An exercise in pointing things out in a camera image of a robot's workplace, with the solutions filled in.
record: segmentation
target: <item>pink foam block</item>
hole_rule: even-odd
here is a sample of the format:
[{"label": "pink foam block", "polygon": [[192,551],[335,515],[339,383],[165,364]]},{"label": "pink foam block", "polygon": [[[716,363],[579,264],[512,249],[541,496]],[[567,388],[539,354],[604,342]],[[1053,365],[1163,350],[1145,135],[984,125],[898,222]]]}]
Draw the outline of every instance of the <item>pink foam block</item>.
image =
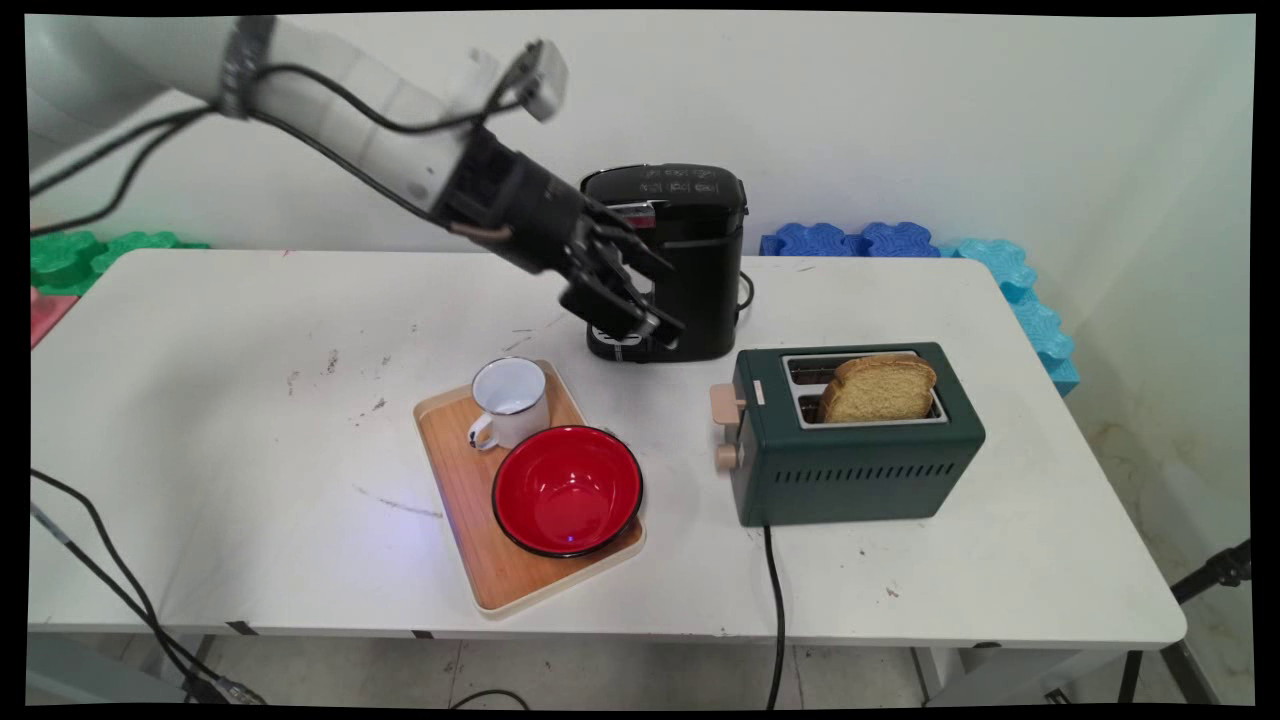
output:
[{"label": "pink foam block", "polygon": [[77,300],[79,297],[73,295],[40,295],[38,290],[31,288],[31,347],[36,347]]}]

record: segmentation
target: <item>green toaster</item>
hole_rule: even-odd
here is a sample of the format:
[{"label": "green toaster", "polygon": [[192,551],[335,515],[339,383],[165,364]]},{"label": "green toaster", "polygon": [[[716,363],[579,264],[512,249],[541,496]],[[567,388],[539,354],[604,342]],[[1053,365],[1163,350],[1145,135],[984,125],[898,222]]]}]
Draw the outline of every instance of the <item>green toaster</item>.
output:
[{"label": "green toaster", "polygon": [[[929,363],[937,383],[928,415],[819,423],[836,368],[881,354]],[[746,527],[931,518],[987,437],[933,342],[740,351],[732,384],[712,388],[712,416],[724,427],[716,462],[732,477]]]}]

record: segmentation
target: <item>mug handle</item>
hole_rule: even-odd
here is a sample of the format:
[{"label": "mug handle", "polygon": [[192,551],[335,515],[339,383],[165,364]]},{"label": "mug handle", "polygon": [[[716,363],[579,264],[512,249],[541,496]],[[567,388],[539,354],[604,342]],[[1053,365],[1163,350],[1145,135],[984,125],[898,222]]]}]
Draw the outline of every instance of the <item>mug handle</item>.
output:
[{"label": "mug handle", "polygon": [[493,424],[493,415],[485,413],[476,418],[475,423],[471,423],[471,429],[467,430],[467,443],[476,450],[489,450],[490,447],[498,445],[498,433],[489,432],[489,439],[476,445],[476,436],[483,433],[485,428]]}]

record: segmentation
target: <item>coffee maker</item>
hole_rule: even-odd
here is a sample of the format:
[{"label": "coffee maker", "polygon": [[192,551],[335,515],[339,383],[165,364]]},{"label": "coffee maker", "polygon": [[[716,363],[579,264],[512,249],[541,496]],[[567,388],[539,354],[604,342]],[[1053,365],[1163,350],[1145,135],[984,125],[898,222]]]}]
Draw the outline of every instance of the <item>coffee maker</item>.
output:
[{"label": "coffee maker", "polygon": [[742,181],[723,168],[668,163],[600,170],[582,178],[579,190],[626,219],[675,266],[644,295],[685,323],[671,347],[653,337],[616,338],[588,325],[588,348],[605,360],[631,363],[709,360],[732,350],[748,213]]}]

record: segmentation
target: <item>cable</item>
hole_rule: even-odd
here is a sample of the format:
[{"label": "cable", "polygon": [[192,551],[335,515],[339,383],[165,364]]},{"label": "cable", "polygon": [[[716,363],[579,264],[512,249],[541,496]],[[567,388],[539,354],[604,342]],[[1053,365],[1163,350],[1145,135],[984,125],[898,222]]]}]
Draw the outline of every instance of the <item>cable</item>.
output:
[{"label": "cable", "polygon": [[[180,120],[174,122],[173,124],[169,126],[169,129],[164,131],[163,133],[160,133],[156,137],[154,137],[150,142],[147,142],[142,147],[142,150],[138,151],[137,156],[133,158],[133,163],[129,163],[129,169],[124,172],[124,178],[120,181],[119,187],[115,190],[115,197],[113,197],[111,201],[108,202],[105,208],[102,208],[101,210],[99,210],[96,213],[90,213],[88,215],[83,215],[81,218],[76,218],[76,219],[72,219],[72,220],[64,220],[61,223],[54,223],[51,225],[45,225],[42,228],[32,228],[31,237],[37,237],[37,236],[41,236],[41,234],[49,234],[49,233],[60,232],[60,231],[70,229],[70,228],[74,228],[74,227],[84,225],[84,224],[92,223],[95,220],[100,220],[100,219],[110,215],[111,213],[114,213],[115,209],[120,205],[120,201],[124,200],[124,195],[129,191],[129,186],[133,184],[133,177],[138,174],[138,169],[142,168],[142,164],[146,163],[147,158],[152,152],[155,152],[155,150],[157,147],[160,147],[161,145],[164,145],[166,140],[169,140],[174,135],[182,132],[183,129],[186,129],[188,126],[191,126],[193,122],[198,120],[200,118],[204,118],[205,115],[207,115],[210,113],[214,113],[214,111],[215,110],[214,110],[212,106],[201,108],[200,110],[193,110],[188,117],[186,117],[186,118],[183,118]],[[84,167],[88,167],[88,165],[86,164],[86,165],[81,167],[79,169],[83,169]]]},{"label": "cable", "polygon": [[739,270],[737,274],[742,275],[742,279],[746,281],[746,300],[737,305],[737,311],[741,313],[742,310],[746,310],[746,306],[750,305],[753,300],[755,300],[755,283],[751,282],[751,275],[744,273],[742,270]]},{"label": "cable", "polygon": [[76,160],[74,163],[72,163],[70,165],[63,168],[61,170],[58,170],[56,173],[49,176],[47,178],[37,182],[33,186],[31,186],[31,197],[36,197],[41,192],[45,192],[46,190],[49,190],[49,188],[51,188],[51,187],[61,183],[63,181],[65,181],[65,179],[76,176],[77,173],[79,173],[84,168],[92,165],[93,163],[97,163],[102,158],[106,158],[108,155],[110,155],[111,152],[115,152],[116,150],[119,150],[120,147],[128,145],[129,142],[133,142],[140,136],[142,136],[142,135],[145,135],[145,133],[147,133],[147,132],[150,132],[150,131],[152,131],[152,129],[155,129],[157,127],[168,126],[168,124],[175,123],[178,120],[182,120],[187,115],[200,114],[204,110],[205,110],[205,108],[192,108],[189,110],[179,110],[177,113],[170,113],[168,115],[163,115],[163,117],[156,118],[154,120],[148,120],[146,123],[142,123],[141,126],[131,129],[129,132],[127,132],[127,133],[116,137],[115,140],[113,140],[113,141],[102,145],[101,147],[99,147],[97,150],[90,152],[88,155],[84,155],[79,160]]},{"label": "cable", "polygon": [[[387,118],[381,113],[374,110],[372,108],[369,106],[369,104],[366,104],[364,100],[361,100],[360,97],[357,97],[355,94],[352,94],[349,90],[347,90],[346,87],[343,87],[342,85],[339,85],[333,78],[329,78],[328,76],[324,76],[324,74],[321,74],[321,73],[319,73],[316,70],[312,70],[311,68],[306,68],[303,65],[282,64],[282,65],[270,65],[268,68],[262,68],[262,70],[259,72],[255,76],[255,82],[259,81],[259,79],[262,79],[262,78],[265,78],[265,77],[268,77],[270,74],[285,73],[285,72],[288,72],[288,73],[297,73],[297,74],[305,76],[305,77],[307,77],[307,78],[310,78],[310,79],[320,83],[325,88],[328,88],[332,92],[334,92],[335,95],[338,95],[340,99],[343,99],[344,101],[347,101],[352,108],[355,108],[356,110],[358,110],[362,115],[365,115],[370,120],[378,123],[379,126],[381,126],[381,127],[384,127],[387,129],[390,129],[390,131],[394,131],[394,132],[401,132],[401,133],[407,133],[407,135],[422,135],[422,133],[436,132],[436,131],[442,131],[442,129],[456,127],[456,126],[463,126],[463,124],[474,124],[474,126],[479,127],[479,126],[483,126],[484,122],[490,115],[494,115],[494,114],[498,114],[498,113],[506,113],[508,110],[515,110],[516,108],[520,106],[518,102],[509,102],[507,105],[498,105],[498,102],[497,102],[498,99],[500,99],[502,94],[506,91],[506,76],[504,76],[504,82],[499,83],[498,87],[494,88],[494,91],[493,91],[493,94],[490,94],[489,101],[485,104],[484,109],[481,109],[479,111],[475,111],[475,113],[468,113],[466,115],[460,115],[457,118],[448,118],[448,119],[443,119],[443,120],[433,120],[430,123],[424,123],[424,124],[417,124],[417,126],[406,126],[406,124],[397,123],[397,122]],[[49,188],[51,188],[51,187],[61,183],[63,181],[65,181],[65,179],[76,176],[77,173],[79,173],[84,168],[88,168],[90,165],[97,163],[99,160],[101,160],[102,158],[110,155],[115,150],[118,150],[118,149],[123,147],[124,145],[132,142],[133,140],[138,138],[143,133],[150,132],[152,129],[156,129],[159,127],[168,126],[168,129],[165,132],[163,132],[159,136],[156,136],[155,138],[152,138],[138,152],[138,155],[133,159],[133,163],[129,164],[128,170],[125,170],[125,173],[124,173],[124,178],[120,181],[120,184],[119,184],[119,187],[115,191],[115,197],[113,197],[111,201],[105,208],[102,208],[101,210],[99,210],[96,213],[91,213],[91,214],[81,217],[81,218],[76,218],[76,219],[72,219],[72,220],[65,220],[65,222],[61,222],[61,223],[55,223],[55,224],[51,224],[51,225],[45,225],[45,227],[41,227],[41,228],[33,228],[31,231],[31,237],[38,237],[41,234],[49,234],[49,233],[60,232],[60,231],[70,229],[70,228],[74,228],[74,227],[84,225],[84,224],[92,223],[95,220],[100,220],[100,219],[110,215],[111,213],[114,213],[115,209],[124,200],[124,196],[125,196],[125,193],[129,190],[129,186],[133,183],[134,176],[142,168],[142,164],[151,155],[151,152],[154,152],[157,147],[160,147],[161,145],[164,145],[170,137],[173,137],[178,132],[182,132],[184,128],[187,128],[187,126],[189,126],[193,122],[198,120],[200,118],[204,118],[205,115],[215,113],[215,111],[216,111],[216,108],[214,108],[212,105],[209,105],[209,106],[205,106],[205,108],[195,108],[195,109],[191,109],[191,110],[182,110],[179,113],[173,113],[170,115],[165,115],[163,118],[156,118],[154,120],[148,120],[146,123],[142,123],[141,126],[138,126],[138,127],[136,127],[136,128],[125,132],[124,135],[122,135],[122,136],[116,137],[115,140],[108,142],[102,147],[99,147],[93,152],[90,152],[88,155],[84,155],[83,158],[81,158],[79,160],[76,160],[74,163],[72,163],[70,165],[68,165],[67,168],[59,170],[58,173],[54,173],[52,176],[50,176],[50,177],[45,178],[44,181],[41,181],[41,182],[36,183],[35,186],[32,186],[29,188],[31,197],[36,197],[37,195],[45,192],[46,190],[49,190]],[[284,120],[282,120],[279,118],[274,118],[274,117],[271,117],[271,115],[269,115],[266,113],[261,113],[259,110],[250,110],[248,115],[252,117],[252,118],[255,118],[255,119],[259,119],[259,120],[266,122],[269,124],[273,124],[273,126],[275,126],[275,127],[278,127],[278,128],[288,132],[289,135],[297,137],[298,140],[302,140],[303,142],[306,142],[307,145],[310,145],[314,150],[324,154],[330,160],[337,161],[347,172],[352,173],[353,176],[356,176],[357,178],[360,178],[361,181],[364,181],[366,184],[369,184],[370,187],[372,187],[374,190],[376,190],[378,192],[380,192],[383,196],[393,200],[401,208],[404,208],[404,209],[410,210],[411,213],[413,213],[415,215],[417,215],[421,219],[428,219],[426,214],[422,213],[422,211],[420,211],[416,206],[413,206],[408,201],[403,200],[402,197],[399,197],[398,195],[396,195],[394,192],[392,192],[390,190],[388,190],[385,186],[378,183],[370,176],[367,176],[362,170],[357,169],[351,163],[346,161],[344,159],[340,159],[334,151],[329,150],[324,145],[320,145],[317,141],[310,138],[302,131],[294,128],[293,126],[285,123]]]},{"label": "cable", "polygon": [[[333,79],[333,78],[330,78],[328,76],[325,76],[325,74],[323,74],[323,73],[320,73],[317,70],[307,68],[305,65],[296,65],[296,64],[291,64],[291,63],[283,63],[283,64],[279,64],[279,65],[268,65],[268,67],[262,68],[261,70],[259,70],[257,74],[253,76],[253,82],[256,83],[256,82],[259,82],[259,81],[261,81],[261,79],[264,79],[264,78],[266,78],[269,76],[278,74],[278,73],[294,73],[294,74],[300,74],[302,77],[306,77],[308,79],[312,79],[312,81],[323,85],[326,90],[329,90],[330,92],[333,92],[338,97],[342,97],[343,100],[346,100],[347,104],[351,105],[352,108],[355,108],[361,115],[365,115],[370,120],[374,120],[375,123],[378,123],[379,126],[381,126],[381,127],[384,127],[387,129],[396,131],[396,132],[404,133],[404,135],[424,135],[424,133],[429,133],[429,132],[436,132],[436,131],[442,131],[442,129],[445,129],[445,128],[451,128],[451,127],[454,127],[454,126],[463,126],[463,124],[468,124],[468,123],[476,123],[477,120],[480,123],[483,123],[485,119],[489,118],[489,115],[494,115],[494,114],[498,114],[498,113],[506,113],[508,110],[515,110],[516,108],[520,106],[518,102],[509,102],[507,105],[495,105],[494,101],[493,101],[494,96],[490,95],[490,102],[486,104],[484,109],[477,110],[475,113],[468,113],[466,115],[460,115],[457,118],[449,118],[449,119],[445,119],[445,120],[433,120],[430,123],[424,123],[424,124],[419,124],[419,126],[406,126],[406,124],[397,123],[396,120],[392,120],[390,118],[388,118],[387,115],[383,115],[378,110],[374,110],[372,108],[369,106],[367,102],[365,102],[364,100],[361,100],[360,97],[357,97],[352,91],[349,91],[346,87],[343,87],[338,81],[335,81],[335,79]],[[506,85],[504,83],[499,83],[498,87],[494,90],[494,92],[497,94],[497,97],[500,97],[503,91],[506,91]]]},{"label": "cable", "polygon": [[[119,568],[120,573],[124,574],[124,579],[127,579],[129,582],[129,584],[133,587],[133,591],[138,593],[138,598],[142,601],[142,607],[146,609],[146,612],[145,612],[146,618],[145,619],[148,619],[150,620],[148,624],[154,625],[152,630],[157,632],[159,635],[163,635],[163,637],[157,635],[157,638],[156,638],[160,642],[160,646],[165,647],[168,643],[172,643],[173,646],[180,648],[180,651],[183,652],[183,655],[186,655],[187,660],[191,661],[191,664],[197,670],[200,670],[201,673],[205,673],[210,678],[218,678],[216,673],[214,673],[212,670],[210,670],[209,666],[206,666],[204,662],[201,662],[200,660],[197,660],[195,655],[191,655],[187,651],[187,648],[182,647],[180,643],[178,643],[177,641],[174,641],[163,628],[159,626],[160,625],[160,616],[156,614],[155,607],[152,607],[151,598],[147,596],[147,592],[145,589],[142,589],[142,583],[138,582],[138,579],[133,575],[133,571],[129,570],[129,566],[125,565],[124,559],[120,557],[119,551],[115,550],[115,543],[111,542],[111,536],[108,534],[108,532],[106,532],[106,524],[102,523],[102,516],[97,514],[97,507],[93,506],[93,502],[90,501],[90,498],[84,497],[84,495],[81,493],[79,491],[77,491],[76,488],[73,488],[73,487],[70,487],[70,486],[68,486],[68,484],[65,484],[65,483],[63,483],[60,480],[56,480],[56,479],[49,477],[47,474],[41,473],[40,470],[37,470],[35,468],[31,469],[31,474],[32,474],[32,477],[35,477],[35,478],[45,482],[46,484],[52,486],[54,488],[56,488],[56,489],[59,489],[59,491],[61,491],[61,492],[72,496],[81,505],[84,506],[84,510],[88,511],[90,518],[93,520],[93,527],[97,528],[99,537],[102,538],[102,546],[106,547],[108,555],[111,556],[111,560],[115,562],[115,566]],[[69,543],[68,548],[72,548],[72,546],[74,544],[74,543],[72,543],[70,538],[67,538],[65,543]],[[73,555],[76,555],[76,552],[77,552],[77,550],[72,550]],[[87,561],[86,565],[91,565],[90,570],[93,570],[95,568],[97,568],[97,564],[95,564],[92,560],[90,560],[88,556],[81,557],[79,555],[77,555],[77,557],[81,559],[81,562],[86,562]],[[95,574],[99,574],[99,573],[101,573],[101,568],[99,568],[97,570],[95,570]],[[138,610],[138,606],[133,602],[133,598],[131,598],[128,594],[125,594],[124,591],[123,591],[123,588],[120,588],[119,584],[116,584],[115,580],[110,578],[110,575],[106,575],[105,573],[101,573],[101,574],[99,574],[99,578],[102,578],[102,582],[108,583],[109,585],[114,585],[111,589],[116,591],[115,594],[122,596],[122,600],[124,600],[125,603],[131,606],[131,610],[133,610],[134,612],[137,612],[140,615],[143,615],[143,612],[141,610]],[[179,665],[179,667],[180,667],[180,664],[177,662],[177,661],[174,661],[174,665]]]},{"label": "cable", "polygon": [[[229,680],[228,678],[224,678],[223,675],[219,675],[218,673],[211,670],[207,665],[205,665],[204,661],[201,661],[198,657],[192,655],[191,651],[182,647],[182,644],[179,644],[175,639],[173,639],[173,637],[160,625],[160,619],[156,615],[155,607],[151,605],[151,598],[147,596],[146,591],[142,588],[142,584],[138,582],[138,579],[133,575],[133,571],[129,570],[129,566],[124,562],[124,559],[120,557],[120,553],[115,550],[115,543],[111,542],[111,536],[106,532],[106,525],[102,523],[102,516],[99,515],[97,507],[93,506],[93,502],[88,497],[86,497],[76,488],[35,468],[31,469],[31,475],[54,487],[55,489],[59,489],[72,496],[81,505],[84,506],[84,510],[88,511],[90,518],[93,520],[93,527],[97,529],[99,537],[102,539],[102,544],[106,547],[106,551],[111,556],[111,560],[115,561],[116,568],[120,569],[120,573],[124,574],[125,579],[138,593],[138,598],[142,601],[142,607],[140,607],[138,603],[134,602],[134,600],[129,597],[127,592],[124,592],[124,588],[122,588],[120,584],[116,583],[114,578],[108,575],[106,571],[102,570],[102,568],[99,566],[99,564],[95,562],[92,557],[86,555],[84,551],[76,544],[74,541],[72,541],[47,515],[45,515],[40,510],[40,507],[36,506],[35,502],[31,503],[32,516],[36,518],[36,520],[40,521],[40,524],[44,525],[59,542],[61,542],[63,546],[65,546],[67,550],[70,551],[70,553],[74,555],[77,560],[79,560],[86,568],[90,569],[90,571],[92,571],[100,580],[102,580],[102,583],[105,583],[129,607],[129,610],[132,610],[138,618],[142,619],[143,623],[146,623],[148,628],[151,628],[151,632],[155,634],[156,642],[160,644],[160,648],[187,679],[187,689],[192,697],[195,697],[201,703],[227,702],[227,698],[223,697],[218,692],[218,689],[214,688],[214,684],[216,684],[219,688],[224,689],[228,694],[230,694],[241,703],[266,705],[266,702],[261,698],[261,696],[259,696],[250,688],[244,687],[242,683]],[[183,665],[183,662],[177,657],[178,653],[184,656],[187,661],[191,662],[191,666],[195,667],[195,670]],[[197,675],[196,671],[207,675],[210,679],[214,680],[214,684],[210,684],[204,678],[200,678],[200,675]]]},{"label": "cable", "polygon": [[356,176],[357,179],[360,179],[361,182],[364,182],[369,187],[376,190],[383,197],[385,197],[385,199],[390,200],[392,202],[399,205],[401,208],[408,210],[410,213],[412,213],[417,218],[421,218],[421,219],[424,219],[426,222],[431,222],[431,218],[426,214],[426,210],[422,210],[417,205],[413,205],[408,200],[404,200],[403,197],[401,197],[399,195],[397,195],[394,191],[392,191],[390,188],[388,188],[383,183],[380,183],[376,179],[374,179],[372,176],[370,176],[369,173],[361,170],[360,168],[357,168],[356,165],[353,165],[349,160],[347,160],[342,155],[338,155],[335,151],[330,150],[326,145],[324,145],[319,140],[316,140],[316,138],[311,137],[310,135],[302,132],[301,129],[291,126],[289,123],[282,120],[280,118],[276,118],[275,115],[270,115],[270,114],[264,113],[261,110],[250,110],[248,111],[248,117],[253,118],[255,120],[261,120],[261,122],[264,122],[264,123],[266,123],[269,126],[273,126],[273,127],[275,127],[278,129],[283,129],[284,132],[287,132],[287,133],[292,135],[293,137],[301,140],[303,143],[307,145],[307,147],[310,147],[310,149],[315,150],[316,152],[324,155],[325,158],[333,160],[334,163],[338,164],[339,168],[342,168],[342,169],[347,170],[348,173]]},{"label": "cable", "polygon": [[782,610],[782,585],[778,584],[778,569],[773,565],[773,534],[764,527],[764,560],[769,564],[769,582],[773,583],[773,606],[778,610],[778,651],[773,656],[773,684],[769,687],[769,702],[765,710],[773,710],[778,701],[778,687],[782,684],[782,656],[787,644],[786,614]]},{"label": "cable", "polygon": [[463,705],[471,702],[472,700],[475,700],[477,697],[484,697],[486,694],[504,694],[504,696],[515,700],[516,702],[518,702],[520,707],[524,707],[525,710],[529,710],[529,703],[525,702],[525,698],[520,697],[518,694],[516,694],[516,693],[513,693],[511,691],[480,691],[477,693],[471,693],[467,697],[460,700],[458,702],[454,702],[453,705],[451,705],[449,710],[457,710],[457,708],[462,707]]}]

